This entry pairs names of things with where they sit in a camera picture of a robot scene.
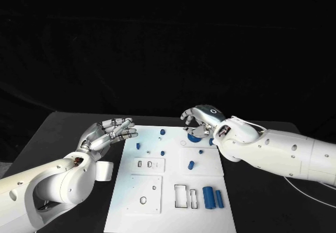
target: blue cylinder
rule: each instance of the blue cylinder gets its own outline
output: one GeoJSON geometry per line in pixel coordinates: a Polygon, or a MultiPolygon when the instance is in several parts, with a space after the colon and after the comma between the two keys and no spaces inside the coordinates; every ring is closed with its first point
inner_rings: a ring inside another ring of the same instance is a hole
{"type": "Polygon", "coordinates": [[[192,168],[193,168],[193,164],[195,164],[195,162],[193,162],[193,161],[190,161],[190,162],[189,162],[189,166],[188,166],[188,169],[189,169],[189,170],[192,170],[192,168]]]}
{"type": "Polygon", "coordinates": [[[221,191],[219,190],[216,190],[216,202],[218,202],[218,207],[224,208],[222,195],[221,195],[221,191]]]}
{"type": "Polygon", "coordinates": [[[199,142],[202,140],[202,138],[198,138],[190,134],[188,134],[188,139],[190,140],[190,142],[199,142]]]}
{"type": "Polygon", "coordinates": [[[215,203],[215,196],[214,196],[212,187],[203,187],[203,197],[205,197],[205,208],[215,209],[216,203],[215,203]]]}

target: black table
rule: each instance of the black table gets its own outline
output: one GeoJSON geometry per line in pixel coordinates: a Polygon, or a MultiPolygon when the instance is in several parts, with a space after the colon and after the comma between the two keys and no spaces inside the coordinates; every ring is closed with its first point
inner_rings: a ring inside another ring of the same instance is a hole
{"type": "MultiPolygon", "coordinates": [[[[92,123],[128,116],[52,113],[26,145],[6,177],[65,157],[92,123]]],[[[185,126],[179,118],[133,116],[137,125],[185,126]]],[[[252,121],[268,129],[299,133],[286,122],[252,121]]],[[[95,182],[88,199],[61,215],[39,233],[102,233],[113,190],[120,167],[124,142],[115,143],[104,157],[114,162],[110,182],[95,182]]],[[[330,232],[336,209],[320,204],[294,190],[283,177],[255,169],[248,163],[221,158],[229,202],[238,233],[251,232],[330,232]]],[[[323,201],[336,204],[336,191],[319,183],[293,180],[293,183],[323,201]]]]}

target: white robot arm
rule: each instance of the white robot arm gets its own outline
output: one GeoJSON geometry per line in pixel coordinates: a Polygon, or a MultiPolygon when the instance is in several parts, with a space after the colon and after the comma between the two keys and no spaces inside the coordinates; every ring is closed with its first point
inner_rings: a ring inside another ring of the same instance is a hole
{"type": "Polygon", "coordinates": [[[64,159],[0,180],[0,233],[33,233],[87,199],[95,180],[111,180],[113,163],[98,160],[110,144],[137,137],[131,127],[131,118],[94,124],[64,159]]]}
{"type": "Polygon", "coordinates": [[[264,127],[235,116],[226,119],[211,105],[199,105],[182,114],[186,124],[195,118],[199,127],[189,134],[214,134],[214,144],[232,162],[241,159],[277,175],[336,185],[336,145],[300,134],[264,127]]]}

